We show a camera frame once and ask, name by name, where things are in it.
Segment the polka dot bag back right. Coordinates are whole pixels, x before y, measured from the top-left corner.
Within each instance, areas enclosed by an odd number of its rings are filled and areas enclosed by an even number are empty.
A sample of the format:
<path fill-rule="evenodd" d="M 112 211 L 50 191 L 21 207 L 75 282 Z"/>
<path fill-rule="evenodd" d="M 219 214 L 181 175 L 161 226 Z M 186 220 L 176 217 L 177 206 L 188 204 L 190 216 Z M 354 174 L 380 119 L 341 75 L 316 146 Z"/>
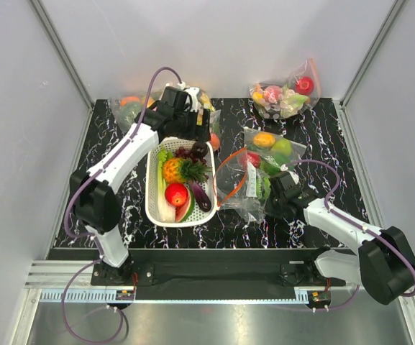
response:
<path fill-rule="evenodd" d="M 314 60 L 307 59 L 285 80 L 253 84 L 250 86 L 250 97 L 264 119 L 289 119 L 313 109 L 321 98 Z"/>

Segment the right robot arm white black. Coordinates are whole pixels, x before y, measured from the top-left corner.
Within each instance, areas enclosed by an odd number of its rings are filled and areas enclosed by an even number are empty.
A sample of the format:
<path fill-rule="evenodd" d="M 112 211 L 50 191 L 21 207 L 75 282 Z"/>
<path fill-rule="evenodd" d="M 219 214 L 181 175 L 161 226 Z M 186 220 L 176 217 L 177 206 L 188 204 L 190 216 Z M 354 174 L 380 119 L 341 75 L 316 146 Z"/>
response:
<path fill-rule="evenodd" d="M 344 280 L 364 287 L 383 305 L 415 295 L 415 255 L 399 228 L 382 229 L 341 211 L 313 190 L 303 190 L 293 172 L 270 178 L 265 212 L 277 219 L 300 219 L 350 250 L 349 254 L 317 250 L 303 268 L 310 284 L 319 285 L 327 278 Z"/>

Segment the purple fake grapes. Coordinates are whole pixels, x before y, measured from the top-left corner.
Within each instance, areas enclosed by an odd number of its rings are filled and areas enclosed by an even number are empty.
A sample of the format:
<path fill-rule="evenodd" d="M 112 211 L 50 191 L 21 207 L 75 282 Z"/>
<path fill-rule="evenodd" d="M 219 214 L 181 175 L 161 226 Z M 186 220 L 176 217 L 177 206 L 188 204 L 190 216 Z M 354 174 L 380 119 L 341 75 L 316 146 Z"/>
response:
<path fill-rule="evenodd" d="M 192 162 L 198 161 L 197 156 L 195 156 L 190 149 L 186 149 L 185 147 L 179 147 L 175 151 L 174 156 L 178 158 L 188 159 Z"/>

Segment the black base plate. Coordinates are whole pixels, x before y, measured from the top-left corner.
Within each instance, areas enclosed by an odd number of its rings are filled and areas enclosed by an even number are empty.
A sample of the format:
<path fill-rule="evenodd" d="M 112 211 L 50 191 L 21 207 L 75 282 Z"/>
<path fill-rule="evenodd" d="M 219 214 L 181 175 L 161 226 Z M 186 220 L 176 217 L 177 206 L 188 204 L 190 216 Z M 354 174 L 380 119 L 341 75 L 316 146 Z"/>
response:
<path fill-rule="evenodd" d="M 318 276 L 309 263 L 318 249 L 132 249 L 118 269 L 95 264 L 93 286 L 135 287 L 138 301 L 271 302 L 294 288 L 344 287 Z"/>

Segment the zip bag with broccoli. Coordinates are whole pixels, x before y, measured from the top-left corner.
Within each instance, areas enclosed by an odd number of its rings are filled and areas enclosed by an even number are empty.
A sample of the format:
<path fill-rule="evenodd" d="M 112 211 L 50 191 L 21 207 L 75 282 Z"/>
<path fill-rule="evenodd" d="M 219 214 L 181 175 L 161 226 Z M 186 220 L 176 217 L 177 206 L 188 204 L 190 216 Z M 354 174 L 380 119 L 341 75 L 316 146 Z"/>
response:
<path fill-rule="evenodd" d="M 141 112 L 143 106 L 151 106 L 155 99 L 151 96 L 146 104 L 144 104 L 144 96 L 126 96 L 124 98 L 110 98 L 109 106 L 118 127 L 125 134 L 134 124 L 135 118 Z"/>

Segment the white plastic basket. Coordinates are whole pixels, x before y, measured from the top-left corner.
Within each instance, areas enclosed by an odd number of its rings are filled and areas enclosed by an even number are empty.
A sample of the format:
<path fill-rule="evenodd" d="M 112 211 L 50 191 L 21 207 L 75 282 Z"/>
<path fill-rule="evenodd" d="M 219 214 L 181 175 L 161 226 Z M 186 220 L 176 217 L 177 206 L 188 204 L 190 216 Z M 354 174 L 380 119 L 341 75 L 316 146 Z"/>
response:
<path fill-rule="evenodd" d="M 195 145 L 193 140 L 168 137 L 148 153 L 145 211 L 154 225 L 200 226 L 218 210 L 213 148 L 204 145 L 195 158 Z"/>

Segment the fake dark purple mangosteen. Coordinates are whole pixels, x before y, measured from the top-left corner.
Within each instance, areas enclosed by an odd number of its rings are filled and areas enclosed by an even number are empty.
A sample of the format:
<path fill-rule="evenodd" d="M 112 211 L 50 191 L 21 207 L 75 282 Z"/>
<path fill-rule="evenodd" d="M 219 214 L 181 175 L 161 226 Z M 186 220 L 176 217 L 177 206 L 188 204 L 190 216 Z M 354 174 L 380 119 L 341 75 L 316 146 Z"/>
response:
<path fill-rule="evenodd" d="M 196 158 L 204 158 L 209 152 L 207 143 L 195 142 L 191 148 L 191 154 Z"/>

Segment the fake pineapple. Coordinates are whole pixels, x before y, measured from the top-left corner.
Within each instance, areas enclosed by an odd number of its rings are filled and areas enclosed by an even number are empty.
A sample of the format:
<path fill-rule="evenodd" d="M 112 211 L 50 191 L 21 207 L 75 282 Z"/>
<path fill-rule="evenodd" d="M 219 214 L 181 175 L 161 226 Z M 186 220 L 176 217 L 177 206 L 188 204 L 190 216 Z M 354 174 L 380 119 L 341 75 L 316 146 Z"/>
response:
<path fill-rule="evenodd" d="M 166 183 L 205 182 L 211 168 L 202 162 L 173 157 L 163 163 L 162 176 Z"/>

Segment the fake purple eggplant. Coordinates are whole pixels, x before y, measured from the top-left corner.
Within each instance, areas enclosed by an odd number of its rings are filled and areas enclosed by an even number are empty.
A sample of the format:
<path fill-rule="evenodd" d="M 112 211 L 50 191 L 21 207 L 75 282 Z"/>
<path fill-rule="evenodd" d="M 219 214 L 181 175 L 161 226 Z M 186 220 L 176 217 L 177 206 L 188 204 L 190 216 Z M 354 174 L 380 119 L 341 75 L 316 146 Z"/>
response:
<path fill-rule="evenodd" d="M 210 198 L 204 191 L 204 189 L 194 181 L 189 181 L 188 185 L 193 193 L 193 196 L 196 200 L 197 205 L 203 212 L 210 212 L 212 209 L 212 204 Z"/>

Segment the zip bag orange slider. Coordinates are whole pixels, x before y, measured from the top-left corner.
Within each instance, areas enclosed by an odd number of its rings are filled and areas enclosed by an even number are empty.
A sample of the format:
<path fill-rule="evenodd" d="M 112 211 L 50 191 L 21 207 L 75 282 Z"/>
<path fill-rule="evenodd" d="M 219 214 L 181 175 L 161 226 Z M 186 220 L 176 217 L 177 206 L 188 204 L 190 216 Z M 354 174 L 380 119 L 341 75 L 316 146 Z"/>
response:
<path fill-rule="evenodd" d="M 269 176 L 250 163 L 239 164 L 238 159 L 245 153 L 245 147 L 232 153 L 216 169 L 217 208 L 233 210 L 244 221 L 260 224 L 265 219 L 265 203 L 270 195 Z"/>

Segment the fake red apple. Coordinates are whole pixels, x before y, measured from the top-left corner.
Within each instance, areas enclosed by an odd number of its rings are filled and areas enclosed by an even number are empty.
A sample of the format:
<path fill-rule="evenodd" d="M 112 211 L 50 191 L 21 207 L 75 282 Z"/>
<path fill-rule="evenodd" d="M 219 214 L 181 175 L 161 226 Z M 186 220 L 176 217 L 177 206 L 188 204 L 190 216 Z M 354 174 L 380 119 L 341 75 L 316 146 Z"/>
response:
<path fill-rule="evenodd" d="M 175 207 L 182 206 L 188 197 L 188 190 L 182 183 L 171 183 L 165 189 L 166 201 Z"/>

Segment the zip bag lower right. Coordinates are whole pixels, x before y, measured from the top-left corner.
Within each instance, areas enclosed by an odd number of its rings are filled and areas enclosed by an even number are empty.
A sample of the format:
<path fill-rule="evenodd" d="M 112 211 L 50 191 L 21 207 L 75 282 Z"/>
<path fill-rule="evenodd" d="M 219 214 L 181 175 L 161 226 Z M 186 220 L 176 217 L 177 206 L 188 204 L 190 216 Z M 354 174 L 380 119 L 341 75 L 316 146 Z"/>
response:
<path fill-rule="evenodd" d="M 293 142 L 277 134 L 264 132 L 249 127 L 244 128 L 244 146 L 246 152 L 256 152 L 261 158 L 259 170 L 268 176 L 274 176 L 285 165 L 289 170 L 293 167 L 289 163 L 300 160 L 306 151 L 306 146 Z M 238 163 L 245 164 L 245 155 L 238 159 Z"/>

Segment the fake watermelon slice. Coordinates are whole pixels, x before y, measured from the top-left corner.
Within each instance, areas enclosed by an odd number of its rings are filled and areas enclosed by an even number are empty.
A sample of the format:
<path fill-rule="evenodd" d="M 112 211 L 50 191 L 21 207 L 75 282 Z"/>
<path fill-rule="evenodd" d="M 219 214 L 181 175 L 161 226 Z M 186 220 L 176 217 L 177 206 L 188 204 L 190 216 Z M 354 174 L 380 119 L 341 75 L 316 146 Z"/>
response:
<path fill-rule="evenodd" d="M 189 191 L 186 202 L 182 206 L 177 207 L 175 210 L 175 221 L 177 223 L 186 221 L 192 214 L 194 206 L 195 200 L 193 199 L 193 193 Z"/>

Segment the fake red pomegranate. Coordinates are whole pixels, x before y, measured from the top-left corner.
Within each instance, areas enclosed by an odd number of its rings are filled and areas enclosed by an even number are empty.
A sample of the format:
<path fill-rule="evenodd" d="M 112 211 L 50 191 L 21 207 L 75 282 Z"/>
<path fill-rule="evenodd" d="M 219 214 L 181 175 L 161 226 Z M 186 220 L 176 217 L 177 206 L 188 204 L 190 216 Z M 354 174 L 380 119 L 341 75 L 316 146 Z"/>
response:
<path fill-rule="evenodd" d="M 259 154 L 247 151 L 245 154 L 245 164 L 247 163 L 250 163 L 255 168 L 259 168 L 261 165 L 261 158 Z"/>

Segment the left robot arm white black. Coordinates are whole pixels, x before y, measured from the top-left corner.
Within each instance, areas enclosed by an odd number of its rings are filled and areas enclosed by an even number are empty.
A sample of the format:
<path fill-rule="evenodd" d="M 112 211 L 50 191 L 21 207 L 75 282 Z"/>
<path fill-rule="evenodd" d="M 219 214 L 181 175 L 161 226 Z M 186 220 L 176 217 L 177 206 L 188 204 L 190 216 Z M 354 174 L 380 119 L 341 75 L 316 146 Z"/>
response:
<path fill-rule="evenodd" d="M 207 144 L 210 140 L 210 110 L 200 99 L 199 87 L 184 83 L 166 86 L 160 99 L 146 103 L 124 137 L 98 163 L 70 177 L 71 199 L 64 217 L 69 231 L 71 214 L 86 227 L 84 236 L 96 242 L 107 276 L 118 285 L 132 277 L 129 252 L 118 224 L 122 207 L 117 193 L 140 160 L 165 139 L 183 139 Z"/>

